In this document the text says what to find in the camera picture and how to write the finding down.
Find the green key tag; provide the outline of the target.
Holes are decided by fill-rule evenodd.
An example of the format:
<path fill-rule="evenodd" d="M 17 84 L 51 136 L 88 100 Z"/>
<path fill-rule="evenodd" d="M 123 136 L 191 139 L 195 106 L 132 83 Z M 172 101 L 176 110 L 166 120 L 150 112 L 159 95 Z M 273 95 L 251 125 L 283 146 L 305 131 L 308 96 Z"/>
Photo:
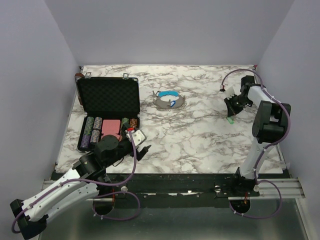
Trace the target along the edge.
<path fill-rule="evenodd" d="M 232 117 L 227 117 L 226 119 L 231 125 L 234 124 L 234 120 Z"/>

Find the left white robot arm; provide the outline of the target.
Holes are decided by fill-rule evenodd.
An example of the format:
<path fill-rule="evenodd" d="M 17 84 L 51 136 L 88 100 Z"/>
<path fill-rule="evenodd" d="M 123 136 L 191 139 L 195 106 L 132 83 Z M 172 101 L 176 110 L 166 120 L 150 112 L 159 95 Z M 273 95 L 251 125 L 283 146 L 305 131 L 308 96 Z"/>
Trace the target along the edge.
<path fill-rule="evenodd" d="M 125 185 L 133 177 L 138 161 L 148 152 L 148 146 L 137 150 L 145 140 L 142 131 L 132 128 L 121 141 L 114 135 L 104 136 L 93 151 L 80 157 L 49 187 L 33 197 L 15 199 L 10 203 L 14 215 L 11 231 L 22 234 L 25 240 L 32 239 L 46 229 L 50 219 L 71 205 L 90 198 L 114 195 L 113 189 Z M 132 172 L 120 182 L 111 182 L 106 169 L 127 155 L 133 156 Z"/>

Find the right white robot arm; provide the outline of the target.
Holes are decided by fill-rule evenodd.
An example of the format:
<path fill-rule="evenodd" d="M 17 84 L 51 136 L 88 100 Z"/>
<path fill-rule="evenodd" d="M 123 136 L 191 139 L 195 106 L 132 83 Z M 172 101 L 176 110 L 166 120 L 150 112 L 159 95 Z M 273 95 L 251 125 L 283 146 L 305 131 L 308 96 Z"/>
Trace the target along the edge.
<path fill-rule="evenodd" d="M 271 96 L 264 85 L 255 82 L 255 77 L 241 78 L 240 94 L 232 87 L 224 91 L 227 118 L 239 114 L 246 107 L 257 107 L 252 124 L 253 141 L 245 161 L 236 170 L 230 183 L 230 191 L 241 196 L 257 185 L 259 171 L 270 150 L 282 142 L 291 127 L 291 105 Z"/>

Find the green red chip stack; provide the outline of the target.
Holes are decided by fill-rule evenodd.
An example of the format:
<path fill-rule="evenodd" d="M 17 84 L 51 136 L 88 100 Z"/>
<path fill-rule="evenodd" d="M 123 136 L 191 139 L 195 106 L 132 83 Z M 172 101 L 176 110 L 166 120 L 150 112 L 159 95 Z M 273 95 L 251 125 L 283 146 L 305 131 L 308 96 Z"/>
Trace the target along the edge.
<path fill-rule="evenodd" d="M 130 119 L 129 118 L 126 118 L 126 117 L 124 117 L 124 118 L 122 118 L 121 119 L 121 125 L 120 125 L 120 130 L 122 131 L 123 129 L 127 129 L 127 126 L 129 126 L 130 125 Z"/>

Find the pink playing card deck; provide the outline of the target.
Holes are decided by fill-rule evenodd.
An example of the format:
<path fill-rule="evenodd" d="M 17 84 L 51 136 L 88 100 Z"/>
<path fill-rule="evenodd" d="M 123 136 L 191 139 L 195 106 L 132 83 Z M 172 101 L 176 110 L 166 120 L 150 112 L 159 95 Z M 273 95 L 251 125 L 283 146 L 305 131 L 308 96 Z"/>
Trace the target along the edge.
<path fill-rule="evenodd" d="M 120 119 L 104 119 L 102 121 L 101 133 L 118 134 L 120 132 L 121 120 Z"/>

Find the grey lower chip stack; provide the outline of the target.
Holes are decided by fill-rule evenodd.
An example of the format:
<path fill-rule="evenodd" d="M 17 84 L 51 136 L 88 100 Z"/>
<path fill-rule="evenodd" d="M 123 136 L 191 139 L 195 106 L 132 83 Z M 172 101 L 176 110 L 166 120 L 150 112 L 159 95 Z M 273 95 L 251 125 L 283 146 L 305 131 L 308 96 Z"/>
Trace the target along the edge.
<path fill-rule="evenodd" d="M 100 131 L 98 129 L 93 129 L 90 137 L 90 144 L 95 145 L 99 142 Z"/>

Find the grey poker chip stack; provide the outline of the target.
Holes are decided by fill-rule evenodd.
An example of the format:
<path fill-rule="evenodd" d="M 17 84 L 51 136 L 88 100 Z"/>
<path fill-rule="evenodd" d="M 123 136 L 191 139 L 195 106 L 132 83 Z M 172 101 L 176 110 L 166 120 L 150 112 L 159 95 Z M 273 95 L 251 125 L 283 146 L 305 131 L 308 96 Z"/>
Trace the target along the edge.
<path fill-rule="evenodd" d="M 100 131 L 102 128 L 103 119 L 101 117 L 95 117 L 93 123 L 93 130 Z"/>

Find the blue carabiner clip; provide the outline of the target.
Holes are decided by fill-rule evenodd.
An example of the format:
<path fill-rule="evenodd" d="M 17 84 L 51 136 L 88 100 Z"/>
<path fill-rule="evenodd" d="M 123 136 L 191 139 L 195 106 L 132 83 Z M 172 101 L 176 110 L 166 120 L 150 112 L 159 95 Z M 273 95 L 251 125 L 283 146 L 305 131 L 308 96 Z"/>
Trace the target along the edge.
<path fill-rule="evenodd" d="M 176 101 L 173 100 L 173 101 L 171 101 L 171 102 L 169 103 L 169 107 L 170 107 L 170 108 L 173 108 L 173 107 L 175 106 L 175 104 L 176 104 Z"/>

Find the purple poker chip stack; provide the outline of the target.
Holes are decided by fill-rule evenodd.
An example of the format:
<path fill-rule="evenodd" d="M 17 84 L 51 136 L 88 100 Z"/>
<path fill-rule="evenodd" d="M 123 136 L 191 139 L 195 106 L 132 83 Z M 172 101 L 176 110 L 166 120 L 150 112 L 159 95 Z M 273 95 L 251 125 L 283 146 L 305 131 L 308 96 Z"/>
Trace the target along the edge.
<path fill-rule="evenodd" d="M 91 135 L 83 135 L 80 143 L 81 149 L 88 149 L 90 147 Z"/>

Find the black poker chip case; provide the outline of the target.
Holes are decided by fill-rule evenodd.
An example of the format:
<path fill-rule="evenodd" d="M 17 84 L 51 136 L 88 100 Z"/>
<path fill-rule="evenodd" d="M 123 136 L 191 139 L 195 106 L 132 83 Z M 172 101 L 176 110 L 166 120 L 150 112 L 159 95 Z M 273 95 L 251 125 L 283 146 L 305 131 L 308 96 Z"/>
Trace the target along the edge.
<path fill-rule="evenodd" d="M 87 144 L 82 140 L 88 117 L 120 121 L 123 118 L 135 119 L 136 126 L 140 126 L 138 78 L 129 77 L 127 73 L 122 77 L 87 77 L 82 73 L 77 73 L 74 79 L 79 103 L 86 113 L 77 143 L 79 152 L 88 152 L 94 147 L 94 144 L 90 142 L 90 134 L 86 138 Z"/>

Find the blue silicone band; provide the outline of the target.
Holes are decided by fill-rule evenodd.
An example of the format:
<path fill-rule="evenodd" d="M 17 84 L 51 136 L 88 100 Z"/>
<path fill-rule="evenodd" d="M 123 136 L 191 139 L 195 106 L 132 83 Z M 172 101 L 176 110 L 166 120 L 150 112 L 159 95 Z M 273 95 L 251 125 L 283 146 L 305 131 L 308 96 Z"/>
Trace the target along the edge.
<path fill-rule="evenodd" d="M 164 96 L 174 96 L 174 97 L 178 97 L 179 94 L 177 91 L 161 91 L 158 93 L 157 95 L 159 98 L 162 98 Z"/>

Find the green poker chip stack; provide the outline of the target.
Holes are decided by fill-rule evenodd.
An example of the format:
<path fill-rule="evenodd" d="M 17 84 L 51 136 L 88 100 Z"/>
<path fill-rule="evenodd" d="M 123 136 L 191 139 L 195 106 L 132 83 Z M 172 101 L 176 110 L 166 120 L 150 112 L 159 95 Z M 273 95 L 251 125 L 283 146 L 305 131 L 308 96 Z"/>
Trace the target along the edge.
<path fill-rule="evenodd" d="M 84 127 L 84 131 L 83 131 L 83 134 L 85 136 L 90 136 L 92 134 L 94 121 L 95 121 L 95 119 L 91 116 L 88 116 L 86 118 L 85 127 Z"/>

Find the black mounting base plate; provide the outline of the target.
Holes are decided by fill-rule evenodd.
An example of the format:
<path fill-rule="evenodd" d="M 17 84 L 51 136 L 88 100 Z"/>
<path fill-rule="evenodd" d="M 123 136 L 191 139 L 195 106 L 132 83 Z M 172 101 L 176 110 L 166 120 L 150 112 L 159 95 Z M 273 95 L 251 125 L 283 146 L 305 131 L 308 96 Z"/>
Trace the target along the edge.
<path fill-rule="evenodd" d="M 125 184 L 134 196 L 119 193 L 117 186 L 103 186 L 99 198 L 93 201 L 98 212 L 112 207 L 132 209 L 140 201 L 141 208 L 227 208 L 235 204 L 238 212 L 247 212 L 250 200 L 271 194 L 277 198 L 277 188 L 290 182 L 287 173 L 263 174 L 260 184 L 243 179 L 237 173 L 221 174 L 147 174 L 136 173 Z"/>

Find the aluminium frame rail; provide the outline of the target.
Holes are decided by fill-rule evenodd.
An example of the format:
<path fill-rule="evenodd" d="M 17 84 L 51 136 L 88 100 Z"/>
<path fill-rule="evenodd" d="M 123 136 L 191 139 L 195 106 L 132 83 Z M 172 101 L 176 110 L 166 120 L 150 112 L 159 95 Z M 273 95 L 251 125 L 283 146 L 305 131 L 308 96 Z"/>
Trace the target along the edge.
<path fill-rule="evenodd" d="M 112 183 L 118 183 L 118 182 L 121 182 L 123 181 L 124 179 L 126 179 L 128 177 L 127 174 L 111 174 L 110 175 L 110 178 L 111 178 L 111 182 Z M 261 179 L 258 179 L 257 180 L 257 185 L 259 185 L 261 183 L 260 181 Z M 53 181 L 50 181 L 47 185 L 47 187 L 49 187 L 51 184 L 53 184 L 56 180 L 53 180 Z M 125 185 L 122 185 L 122 186 L 119 186 L 120 190 L 119 190 L 119 193 L 122 194 L 122 193 L 125 193 L 125 194 L 128 194 L 130 196 L 134 196 L 134 193 L 130 192 L 129 189 L 125 186 Z M 277 192 L 280 194 L 279 197 L 272 197 L 271 194 L 268 194 L 267 196 L 263 196 L 263 197 L 254 197 L 253 199 L 250 200 L 250 204 L 251 204 L 251 201 L 252 200 L 258 200 L 258 199 L 279 199 L 279 200 L 284 200 L 284 199 L 299 199 L 299 198 L 303 198 L 305 195 L 304 195 L 304 192 L 303 192 L 303 189 L 302 189 L 302 186 L 299 182 L 298 179 L 296 178 L 290 178 L 290 181 L 289 181 L 289 184 L 288 185 L 285 185 L 284 183 L 282 183 L 280 185 L 280 187 L 278 187 L 277 189 Z M 86 200 L 92 200 L 94 202 L 94 200 L 98 199 L 99 197 L 92 197 L 92 198 L 89 198 L 89 199 L 86 199 Z M 139 207 L 141 207 L 141 204 L 140 204 L 140 201 L 136 201 L 136 203 L 138 204 Z M 239 213 L 239 214 L 244 214 L 246 212 L 249 211 L 250 209 L 250 205 L 249 205 L 249 209 L 248 211 L 246 212 L 243 212 L 243 211 L 238 211 L 237 208 L 236 208 L 236 205 L 235 204 L 232 204 L 232 203 L 229 203 L 228 207 L 232 207 L 232 209 Z M 106 213 L 102 213 L 102 212 L 98 212 L 97 209 L 93 206 L 93 209 L 95 211 L 95 213 L 99 216 L 102 216 L 102 217 L 106 217 L 107 214 L 112 210 L 112 208 L 107 211 Z"/>

